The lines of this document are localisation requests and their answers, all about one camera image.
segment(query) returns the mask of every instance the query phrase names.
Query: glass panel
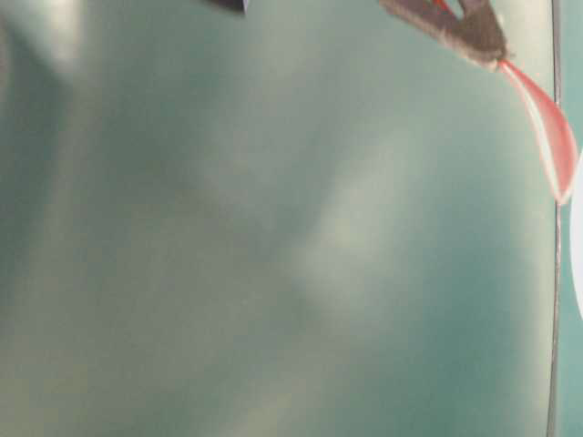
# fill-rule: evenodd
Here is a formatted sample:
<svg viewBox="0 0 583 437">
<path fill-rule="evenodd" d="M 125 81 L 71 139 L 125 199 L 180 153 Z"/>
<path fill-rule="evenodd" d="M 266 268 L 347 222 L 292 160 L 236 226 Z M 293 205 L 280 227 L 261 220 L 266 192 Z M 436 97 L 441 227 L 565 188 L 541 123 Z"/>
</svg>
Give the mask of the glass panel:
<svg viewBox="0 0 583 437">
<path fill-rule="evenodd" d="M 548 1 L 495 7 L 550 91 Z M 554 204 L 501 75 L 375 2 L 0 10 L 6 435 L 545 435 Z"/>
</svg>

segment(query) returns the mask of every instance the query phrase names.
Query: teal surface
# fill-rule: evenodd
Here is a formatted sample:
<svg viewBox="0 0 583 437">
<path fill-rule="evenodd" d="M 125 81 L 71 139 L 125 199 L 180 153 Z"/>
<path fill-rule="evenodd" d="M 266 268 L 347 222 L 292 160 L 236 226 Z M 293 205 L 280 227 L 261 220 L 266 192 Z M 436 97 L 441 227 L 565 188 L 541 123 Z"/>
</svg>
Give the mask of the teal surface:
<svg viewBox="0 0 583 437">
<path fill-rule="evenodd" d="M 550 90 L 549 2 L 495 6 Z M 501 75 L 374 1 L 0 12 L 0 435 L 545 435 L 554 204 Z"/>
<path fill-rule="evenodd" d="M 578 2 L 562 2 L 562 69 L 563 109 L 569 118 L 579 145 L 583 141 L 583 48 L 578 43 L 583 5 Z M 573 289 L 570 263 L 569 227 L 570 207 L 562 212 L 563 263 L 560 288 L 560 329 L 558 338 L 558 433 L 560 437 L 576 437 L 583 434 L 583 321 Z"/>
</svg>

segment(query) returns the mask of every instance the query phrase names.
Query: dark tip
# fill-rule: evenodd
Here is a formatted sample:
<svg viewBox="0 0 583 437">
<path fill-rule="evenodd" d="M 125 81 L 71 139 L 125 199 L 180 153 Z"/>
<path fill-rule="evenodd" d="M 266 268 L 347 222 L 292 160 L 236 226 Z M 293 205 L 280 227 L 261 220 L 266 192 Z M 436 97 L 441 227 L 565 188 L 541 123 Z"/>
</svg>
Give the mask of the dark tip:
<svg viewBox="0 0 583 437">
<path fill-rule="evenodd" d="M 244 14 L 247 11 L 249 0 L 205 0 L 205 3 L 211 3 L 222 9 L 228 9 L 238 14 Z"/>
</svg>

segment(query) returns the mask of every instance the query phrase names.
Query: white object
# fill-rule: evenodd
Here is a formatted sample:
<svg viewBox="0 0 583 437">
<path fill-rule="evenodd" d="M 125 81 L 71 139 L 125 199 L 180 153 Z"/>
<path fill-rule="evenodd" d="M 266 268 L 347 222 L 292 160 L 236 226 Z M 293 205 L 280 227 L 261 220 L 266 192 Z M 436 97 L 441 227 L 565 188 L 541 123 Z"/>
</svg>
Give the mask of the white object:
<svg viewBox="0 0 583 437">
<path fill-rule="evenodd" d="M 583 318 L 583 154 L 579 158 L 571 200 L 571 267 L 579 314 Z"/>
</svg>

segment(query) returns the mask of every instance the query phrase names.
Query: vertical edge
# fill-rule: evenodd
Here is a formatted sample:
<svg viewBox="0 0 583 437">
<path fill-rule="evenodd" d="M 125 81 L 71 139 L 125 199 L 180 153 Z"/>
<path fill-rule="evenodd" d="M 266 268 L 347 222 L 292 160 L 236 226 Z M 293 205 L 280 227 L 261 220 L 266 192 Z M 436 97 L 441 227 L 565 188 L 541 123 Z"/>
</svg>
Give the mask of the vertical edge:
<svg viewBox="0 0 583 437">
<path fill-rule="evenodd" d="M 555 103 L 561 105 L 561 52 L 560 52 L 560 0 L 551 0 L 553 28 L 553 83 Z M 547 437 L 556 436 L 557 421 L 557 359 L 558 359 L 558 310 L 561 273 L 561 209 L 555 203 L 555 290 L 553 299 L 553 340 L 551 351 L 550 387 L 547 412 Z"/>
</svg>

